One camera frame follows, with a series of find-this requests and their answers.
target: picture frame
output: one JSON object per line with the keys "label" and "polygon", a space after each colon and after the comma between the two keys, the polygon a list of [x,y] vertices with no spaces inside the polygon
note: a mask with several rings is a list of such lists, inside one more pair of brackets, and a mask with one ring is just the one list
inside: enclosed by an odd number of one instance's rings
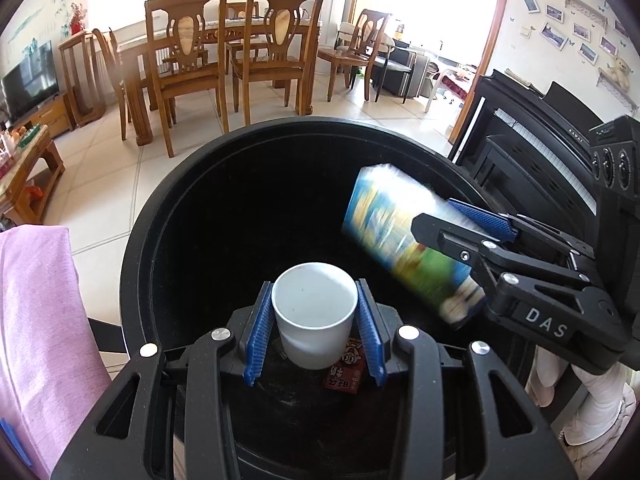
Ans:
{"label": "picture frame", "polygon": [[579,23],[574,23],[573,34],[581,40],[591,43],[591,31],[587,27],[583,27]]}
{"label": "picture frame", "polygon": [[586,59],[589,63],[595,66],[596,61],[598,60],[598,53],[593,51],[591,47],[587,44],[581,44],[578,49],[578,54],[580,54],[584,59]]}
{"label": "picture frame", "polygon": [[536,0],[524,0],[524,4],[527,6],[529,14],[540,12],[540,7],[538,6],[538,2]]}
{"label": "picture frame", "polygon": [[545,23],[545,26],[540,30],[540,34],[558,50],[562,50],[569,39],[549,22]]}
{"label": "picture frame", "polygon": [[629,38],[629,35],[626,33],[625,27],[622,26],[622,23],[620,23],[618,20],[616,20],[613,26],[625,38],[627,38],[627,39]]}
{"label": "picture frame", "polygon": [[604,36],[600,38],[600,48],[602,50],[604,50],[610,56],[617,56],[618,55],[618,48],[616,47],[616,45],[613,44],[611,41],[609,41]]}
{"label": "picture frame", "polygon": [[545,6],[545,15],[558,23],[564,23],[564,11],[547,4]]}

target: black piano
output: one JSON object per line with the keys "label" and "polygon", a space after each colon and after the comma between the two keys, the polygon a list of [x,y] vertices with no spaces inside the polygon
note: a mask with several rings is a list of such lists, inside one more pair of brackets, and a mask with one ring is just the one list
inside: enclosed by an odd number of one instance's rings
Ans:
{"label": "black piano", "polygon": [[546,95],[494,70],[449,158],[511,214],[594,242],[596,199],[587,132],[602,123],[557,83]]}

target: black round container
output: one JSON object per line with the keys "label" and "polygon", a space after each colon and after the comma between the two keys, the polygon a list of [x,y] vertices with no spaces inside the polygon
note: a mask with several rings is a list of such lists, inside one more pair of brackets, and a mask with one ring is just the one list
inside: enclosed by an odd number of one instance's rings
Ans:
{"label": "black round container", "polygon": [[[489,208],[446,158],[381,128],[297,118],[227,134],[160,183],[131,232],[120,282],[129,351],[146,342],[164,350],[191,344],[253,304],[264,280],[318,261],[365,278],[379,303],[437,341],[487,341],[524,383],[533,346],[483,316],[453,331],[343,234],[356,176],[375,164],[393,164],[445,199]],[[254,388],[225,386],[244,478],[306,478],[310,468],[322,478],[385,477],[398,387],[371,380],[351,396],[311,391],[293,376],[275,384],[269,373],[266,364]]]}

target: tile floor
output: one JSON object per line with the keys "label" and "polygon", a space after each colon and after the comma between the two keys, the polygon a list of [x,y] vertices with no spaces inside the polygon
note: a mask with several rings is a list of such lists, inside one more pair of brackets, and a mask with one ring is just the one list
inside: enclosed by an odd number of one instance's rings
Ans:
{"label": "tile floor", "polygon": [[[363,80],[353,90],[336,80],[334,96],[326,102],[328,77],[316,75],[314,114],[349,118],[400,132],[432,150],[448,155],[444,137],[456,105],[434,101],[428,116],[424,102],[381,95],[377,103],[364,101]],[[252,83],[252,122],[293,117],[284,108],[281,89]],[[244,126],[242,113],[233,113],[230,81],[226,90],[231,130]],[[139,148],[132,126],[127,140],[120,139],[117,107],[98,121],[55,139],[65,163],[46,210],[45,224],[69,228],[71,249],[79,275],[80,292],[90,317],[119,324],[120,266],[136,218],[155,187],[173,168],[206,142],[222,134],[209,92],[181,96],[176,102],[178,124],[172,129],[175,157],[168,158],[157,112],[149,115],[154,142]],[[122,363],[121,355],[103,355],[111,372]]]}

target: white cup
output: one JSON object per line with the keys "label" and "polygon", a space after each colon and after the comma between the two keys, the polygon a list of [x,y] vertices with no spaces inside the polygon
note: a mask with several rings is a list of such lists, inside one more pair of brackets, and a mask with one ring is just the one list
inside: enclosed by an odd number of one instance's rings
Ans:
{"label": "white cup", "polygon": [[271,301],[289,359],[309,370],[340,359],[358,304],[356,284],[344,270],[317,262],[291,267],[273,284]]}

